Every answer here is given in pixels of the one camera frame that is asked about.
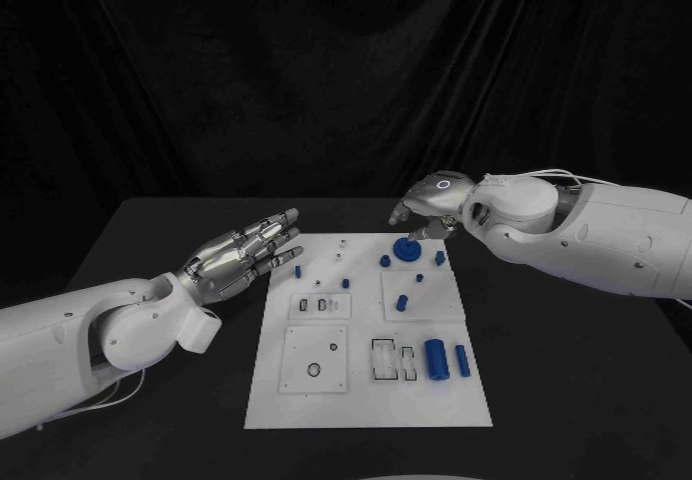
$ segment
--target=blue gear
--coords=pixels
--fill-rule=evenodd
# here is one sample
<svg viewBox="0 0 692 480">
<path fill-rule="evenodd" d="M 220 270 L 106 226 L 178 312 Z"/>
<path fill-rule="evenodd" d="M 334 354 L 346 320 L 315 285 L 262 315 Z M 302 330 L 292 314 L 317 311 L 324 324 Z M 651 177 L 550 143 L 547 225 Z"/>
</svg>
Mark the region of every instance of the blue gear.
<svg viewBox="0 0 692 480">
<path fill-rule="evenodd" d="M 403 262 L 415 262 L 421 258 L 421 244 L 413 240 L 408 241 L 408 238 L 399 238 L 393 242 L 393 254 Z"/>
</svg>

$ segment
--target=black curtain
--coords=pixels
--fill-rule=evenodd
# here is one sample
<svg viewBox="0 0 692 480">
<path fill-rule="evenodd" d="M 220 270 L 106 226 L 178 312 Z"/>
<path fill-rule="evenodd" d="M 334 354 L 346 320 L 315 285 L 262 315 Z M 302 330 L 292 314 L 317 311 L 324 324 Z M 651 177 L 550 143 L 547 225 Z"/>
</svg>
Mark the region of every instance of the black curtain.
<svg viewBox="0 0 692 480">
<path fill-rule="evenodd" d="M 692 196 L 681 0 L 1 5 L 5 291 L 59 287 L 132 196 L 546 167 Z"/>
</svg>

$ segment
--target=robotic hand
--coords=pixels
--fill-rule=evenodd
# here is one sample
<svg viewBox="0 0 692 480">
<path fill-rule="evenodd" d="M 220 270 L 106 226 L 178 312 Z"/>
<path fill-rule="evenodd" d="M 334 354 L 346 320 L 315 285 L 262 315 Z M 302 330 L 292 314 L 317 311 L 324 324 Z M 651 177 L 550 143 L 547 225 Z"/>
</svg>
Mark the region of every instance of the robotic hand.
<svg viewBox="0 0 692 480">
<path fill-rule="evenodd" d="M 121 280 L 0 310 L 0 439 L 142 372 L 175 343 L 194 353 L 206 351 L 220 320 L 203 305 L 227 300 L 302 253 L 295 247 L 273 254 L 298 235 L 289 228 L 297 216 L 291 209 L 222 235 L 174 274 Z M 100 355 L 89 352 L 89 339 Z"/>
<path fill-rule="evenodd" d="M 537 177 L 570 177 L 572 187 Z M 581 184 L 578 179 L 594 183 Z M 692 298 L 692 204 L 565 170 L 485 175 L 439 171 L 409 189 L 389 218 L 428 225 L 409 240 L 449 238 L 459 224 L 503 260 L 602 291 Z"/>
</svg>

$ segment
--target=blue cylinder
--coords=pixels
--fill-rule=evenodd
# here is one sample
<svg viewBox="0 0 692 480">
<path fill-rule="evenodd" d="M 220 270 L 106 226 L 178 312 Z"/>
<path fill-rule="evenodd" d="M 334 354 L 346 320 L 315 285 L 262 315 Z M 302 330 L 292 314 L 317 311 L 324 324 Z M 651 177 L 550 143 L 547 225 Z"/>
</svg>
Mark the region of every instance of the blue cylinder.
<svg viewBox="0 0 692 480">
<path fill-rule="evenodd" d="M 446 355 L 444 354 L 444 342 L 433 338 L 425 342 L 425 358 L 428 360 L 428 376 L 431 380 L 449 378 Z"/>
<path fill-rule="evenodd" d="M 421 258 L 421 244 L 415 240 L 409 241 L 405 237 L 399 238 L 393 242 L 393 254 L 403 262 L 415 262 Z"/>
<path fill-rule="evenodd" d="M 396 302 L 396 310 L 399 312 L 403 312 L 403 310 L 406 310 L 406 302 L 408 297 L 405 295 L 399 295 L 399 301 Z"/>
<path fill-rule="evenodd" d="M 468 368 L 468 360 L 465 358 L 464 346 L 457 345 L 454 347 L 454 350 L 457 351 L 458 370 L 461 371 L 461 376 L 462 377 L 470 377 L 471 376 L 471 369 Z"/>
</svg>

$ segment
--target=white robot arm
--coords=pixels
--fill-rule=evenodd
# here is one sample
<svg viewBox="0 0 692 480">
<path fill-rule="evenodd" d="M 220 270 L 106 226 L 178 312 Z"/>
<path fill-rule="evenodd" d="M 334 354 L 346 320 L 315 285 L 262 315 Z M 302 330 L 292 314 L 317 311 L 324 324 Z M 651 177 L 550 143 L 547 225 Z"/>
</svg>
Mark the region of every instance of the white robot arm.
<svg viewBox="0 0 692 480">
<path fill-rule="evenodd" d="M 592 183 L 559 187 L 539 176 Z M 503 260 L 598 290 L 692 298 L 692 204 L 657 190 L 614 185 L 563 170 L 485 175 L 480 183 L 441 171 L 396 205 L 429 224 L 409 239 L 448 238 L 461 224 Z"/>
<path fill-rule="evenodd" d="M 175 343 L 203 353 L 220 320 L 203 305 L 236 295 L 302 249 L 275 250 L 295 209 L 206 243 L 178 272 L 0 310 L 0 439 L 53 418 L 155 364 Z M 89 336 L 100 346 L 93 362 Z"/>
</svg>

